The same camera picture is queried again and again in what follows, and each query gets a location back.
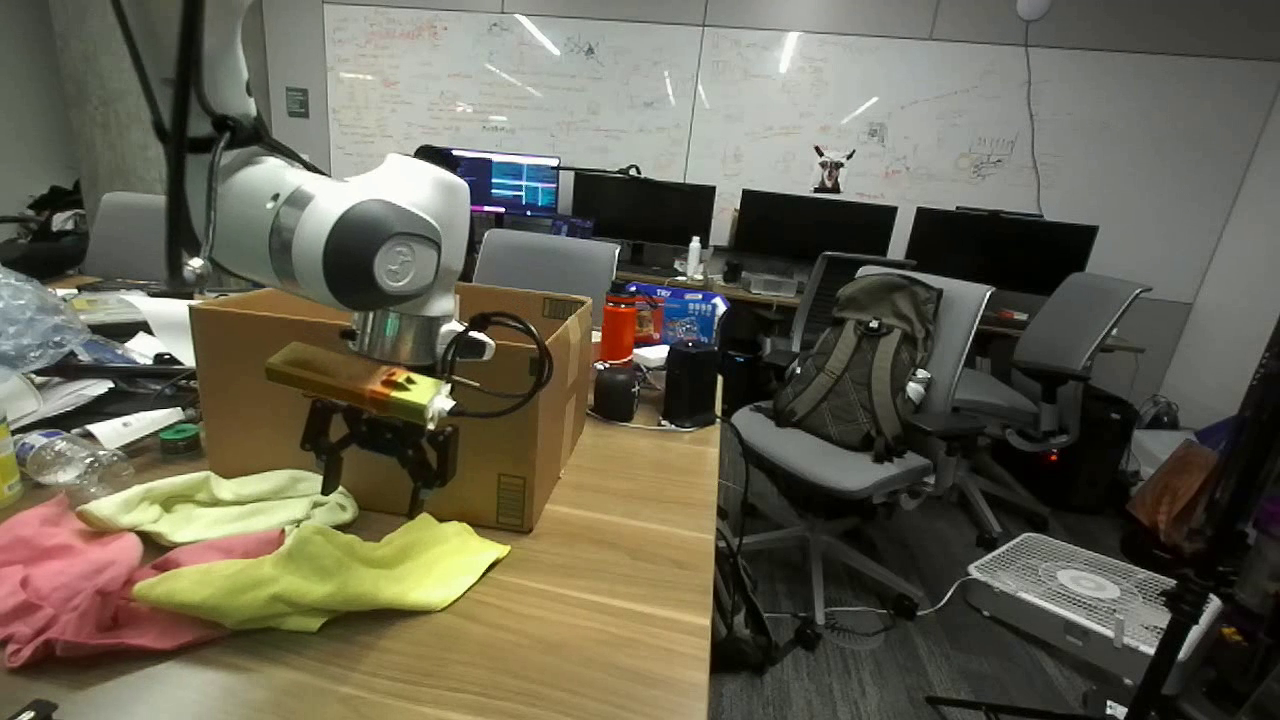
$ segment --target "white robotic arm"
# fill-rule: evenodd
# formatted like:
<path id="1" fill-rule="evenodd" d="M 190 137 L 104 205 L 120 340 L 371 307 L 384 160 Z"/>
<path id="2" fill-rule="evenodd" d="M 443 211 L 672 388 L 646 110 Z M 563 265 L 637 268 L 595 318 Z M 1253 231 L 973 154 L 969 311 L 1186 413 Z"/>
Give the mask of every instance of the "white robotic arm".
<path id="1" fill-rule="evenodd" d="M 199 256 L 256 283 L 366 311 L 357 353 L 434 367 L 455 318 L 469 184 L 408 154 L 333 181 L 268 139 L 239 42 L 250 0 L 116 0 L 116 16 L 157 129 L 185 133 L 185 191 L 170 200 L 190 205 Z"/>

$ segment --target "yellow-green cloth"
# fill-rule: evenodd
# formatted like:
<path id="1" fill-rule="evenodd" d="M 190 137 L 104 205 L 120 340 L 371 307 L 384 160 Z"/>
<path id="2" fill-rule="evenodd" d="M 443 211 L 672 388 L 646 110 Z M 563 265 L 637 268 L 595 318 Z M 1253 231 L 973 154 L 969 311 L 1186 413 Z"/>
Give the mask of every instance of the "yellow-green cloth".
<path id="1" fill-rule="evenodd" d="M 252 477 L 185 471 L 82 504 L 82 519 L 114 533 L 145 533 L 160 542 L 199 542 L 263 527 L 354 523 L 350 488 L 321 492 L 317 471 L 276 466 Z"/>
<path id="2" fill-rule="evenodd" d="M 499 555 L 507 542 L 434 514 L 417 514 L 378 542 L 312 523 L 274 555 L 175 568 L 142 581 L 134 596 L 223 626 L 317 631 L 346 611 L 441 611 Z"/>

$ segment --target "table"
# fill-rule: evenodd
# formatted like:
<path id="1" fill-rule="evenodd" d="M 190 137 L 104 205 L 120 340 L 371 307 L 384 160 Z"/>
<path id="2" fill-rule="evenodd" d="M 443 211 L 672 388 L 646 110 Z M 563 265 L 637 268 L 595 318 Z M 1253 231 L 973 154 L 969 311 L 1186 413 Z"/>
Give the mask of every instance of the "table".
<path id="1" fill-rule="evenodd" d="M 0 676 L 0 716 L 708 716 L 717 477 L 722 427 L 588 419 L 540 527 L 449 611 L 49 662 Z"/>

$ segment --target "monitor screen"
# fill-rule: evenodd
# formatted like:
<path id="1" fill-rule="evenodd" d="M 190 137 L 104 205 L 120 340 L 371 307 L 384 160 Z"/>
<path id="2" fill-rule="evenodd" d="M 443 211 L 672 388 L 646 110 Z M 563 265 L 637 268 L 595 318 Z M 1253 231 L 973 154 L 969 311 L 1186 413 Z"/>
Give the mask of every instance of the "monitor screen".
<path id="1" fill-rule="evenodd" d="M 574 215 L 594 221 L 595 237 L 637 243 L 688 243 L 712 237 L 717 189 L 612 170 L 574 176 Z"/>
<path id="2" fill-rule="evenodd" d="M 1084 272 L 1092 238 L 1096 223 L 920 207 L 908 258 L 917 258 L 920 272 L 1047 297 L 1063 274 Z"/>
<path id="3" fill-rule="evenodd" d="M 811 265 L 821 252 L 884 256 L 898 207 L 745 189 L 733 252 Z"/>
<path id="4" fill-rule="evenodd" d="M 551 154 L 453 153 L 473 189 L 473 211 L 558 211 L 560 163 Z"/>

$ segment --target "brown cardboard box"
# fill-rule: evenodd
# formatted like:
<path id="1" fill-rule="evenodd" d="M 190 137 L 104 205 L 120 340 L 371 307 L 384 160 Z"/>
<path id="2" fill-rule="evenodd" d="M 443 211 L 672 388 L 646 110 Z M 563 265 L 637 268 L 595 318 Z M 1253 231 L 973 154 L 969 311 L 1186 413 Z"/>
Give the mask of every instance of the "brown cardboard box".
<path id="1" fill-rule="evenodd" d="M 453 419 L 460 427 L 455 477 L 430 497 L 434 514 L 469 519 L 503 533 L 533 533 L 574 455 L 594 390 L 594 307 L 586 297 L 540 297 L 517 286 L 460 286 L 460 316 L 517 311 L 551 347 L 551 383 L 503 419 Z M 209 466 L 223 477 L 259 466 L 317 466 L 299 453 L 309 395 L 274 383 L 263 363 L 287 340 L 346 347 L 350 311 L 287 297 L 243 291 L 194 305 L 194 340 L 199 367 L 199 415 Z M 460 376 L 497 390 L 527 388 L 533 342 L 497 335 L 490 363 L 460 363 Z M 366 507 L 405 510 L 408 477 L 395 460 L 359 447 L 346 453 L 346 482 Z"/>

